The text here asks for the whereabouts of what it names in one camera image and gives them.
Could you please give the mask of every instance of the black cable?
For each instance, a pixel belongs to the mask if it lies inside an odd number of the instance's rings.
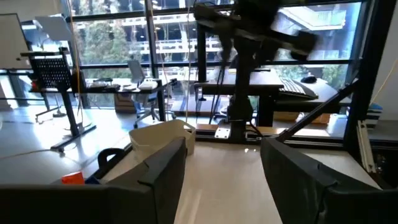
[[[250,123],[250,127],[252,127],[252,129],[257,133],[257,135],[258,135],[260,138],[264,137],[264,136],[261,134],[261,132],[255,127],[255,125],[252,124],[251,121],[249,121],[249,123]]]

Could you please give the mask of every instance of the white cable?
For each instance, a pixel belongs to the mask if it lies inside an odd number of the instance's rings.
[[[388,76],[386,77],[386,79],[384,80],[383,84],[380,86],[380,89],[377,91],[377,93],[374,95],[371,104],[375,102],[375,100],[377,99],[377,96],[379,95],[379,93],[381,92],[381,90],[384,88],[384,85],[387,83],[388,79],[390,78],[391,74],[393,73],[393,71],[395,70],[396,66],[397,66],[397,62],[398,62],[398,58],[396,58],[396,61],[394,62],[394,64],[391,67],[390,72],[388,73]]]
[[[150,8],[150,14],[151,14],[151,16],[152,16],[152,20],[153,20],[153,18],[154,18],[154,10],[153,10],[153,7],[151,7]],[[156,29],[155,29],[155,41],[156,42],[158,42],[159,41],[159,38],[157,37],[157,31],[156,31]],[[166,101],[166,107],[165,107],[165,116],[166,116],[166,121],[169,121],[169,116],[167,115],[167,108],[169,107],[169,93],[170,93],[170,87],[169,87],[169,80],[167,79],[167,75],[166,75],[166,71],[164,70],[164,60],[163,60],[163,58],[162,58],[162,54],[160,54],[160,58],[161,58],[161,63],[162,63],[162,71],[163,71],[163,75],[164,75],[164,77],[165,77],[165,79],[166,79],[166,90],[167,90],[167,101]]]
[[[191,38],[189,35],[189,12],[190,6],[188,6],[187,12],[187,37],[188,37],[188,89],[187,89],[187,105],[185,107],[185,122],[188,122],[188,104],[189,104],[189,89],[190,89],[190,82],[191,82]]]

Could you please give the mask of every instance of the cable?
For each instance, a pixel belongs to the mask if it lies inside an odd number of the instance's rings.
[[[377,91],[377,93],[374,95],[371,104],[375,102],[377,96],[379,95],[379,93],[381,92],[381,90],[384,88],[384,85],[387,83],[388,79],[390,78],[391,74],[393,73],[393,71],[395,70],[396,66],[398,63],[398,58],[396,58],[396,61],[394,62],[394,64],[391,67],[390,73],[388,73],[388,76],[386,77],[386,79],[384,80],[383,84],[380,86],[380,89]]]
[[[192,7],[195,6],[197,0],[194,0]],[[187,105],[185,107],[185,122],[188,122],[188,104],[189,104],[189,91],[190,91],[190,82],[191,82],[191,37],[189,35],[189,13],[191,8],[188,6],[187,12],[187,37],[188,37],[188,90],[187,90]]]
[[[80,89],[80,65],[79,65],[79,51],[78,51],[78,46],[77,46],[77,41],[75,37],[75,29],[73,28],[73,15],[72,15],[72,4],[71,1],[68,2],[68,11],[70,15],[70,27],[72,30],[72,39],[73,39],[73,51],[75,52],[75,64],[76,64],[76,74],[77,74],[77,92],[79,94],[79,106],[78,106],[78,114],[79,114],[79,109],[81,109],[80,114],[81,114],[81,123],[83,124],[83,103],[81,100],[81,89]]]
[[[220,87],[220,78],[223,77],[222,81],[224,80],[223,76],[223,68],[220,69],[220,72],[218,73],[218,78],[217,78],[217,86],[216,86],[216,93],[213,95],[213,101],[211,102],[211,109],[210,109],[210,118],[209,118],[209,124],[211,124],[211,119],[213,119],[213,107],[214,107],[214,99],[216,98],[216,95],[218,95],[219,92],[219,87]]]
[[[152,16],[152,18],[153,18],[153,17],[154,17],[154,10],[153,10],[153,7],[150,8],[150,14],[151,14],[151,16]],[[155,30],[155,41],[156,41],[156,42],[159,41],[159,38],[158,38],[158,36],[157,36],[157,31],[156,31],[156,30]],[[164,69],[164,60],[163,60],[163,58],[162,58],[162,54],[160,55],[160,58],[162,59],[161,64],[162,64],[163,76],[164,76],[165,79],[166,79],[166,90],[167,90],[167,101],[166,101],[166,108],[165,108],[165,112],[166,112],[166,111],[167,111],[167,108],[169,107],[169,93],[170,93],[170,87],[169,87],[169,80],[167,79],[166,71],[165,71],[165,69]],[[166,114],[166,121],[169,121],[169,116],[167,116],[167,114]]]
[[[43,149],[43,150],[37,150],[37,151],[23,152],[23,153],[14,154],[14,155],[11,155],[11,156],[0,157],[0,161],[5,160],[5,159],[14,158],[14,157],[19,157],[19,156],[26,156],[26,155],[34,154],[34,153],[37,153],[37,152],[56,152],[56,153],[60,154],[61,156],[64,155],[63,152],[54,151],[54,150],[52,150],[52,149]],[[69,157],[63,157],[63,158],[67,158],[67,159],[73,161],[74,163],[76,163],[76,164],[78,164],[78,165],[80,166],[79,162],[77,162],[77,161],[74,160],[74,159],[71,159],[71,158],[69,158]]]
[[[255,127],[255,125],[253,125],[253,123],[252,123],[251,121],[249,121],[249,123],[250,123],[250,127],[252,127],[252,129],[254,129],[254,131],[257,133],[257,135],[258,135],[260,138],[264,137],[264,136],[261,134],[261,132]]]

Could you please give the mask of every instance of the whiteboard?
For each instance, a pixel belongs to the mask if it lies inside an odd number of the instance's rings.
[[[17,14],[0,14],[0,69],[31,69],[27,58],[17,60],[28,52]]]

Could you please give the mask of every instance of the black stand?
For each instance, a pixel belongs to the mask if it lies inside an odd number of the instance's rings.
[[[76,138],[84,135],[96,128],[91,125],[83,130],[83,124],[76,124],[75,115],[73,114],[72,103],[70,101],[68,89],[71,87],[72,75],[67,63],[67,49],[60,48],[59,52],[29,52],[22,53],[21,56],[28,57],[32,69],[37,77],[37,86],[43,93],[46,88],[56,88],[62,95],[63,104],[67,112],[70,123],[70,132],[72,137],[62,141],[51,147],[51,149],[63,151],[63,148],[74,141]],[[35,58],[36,56],[62,56],[62,58]]]

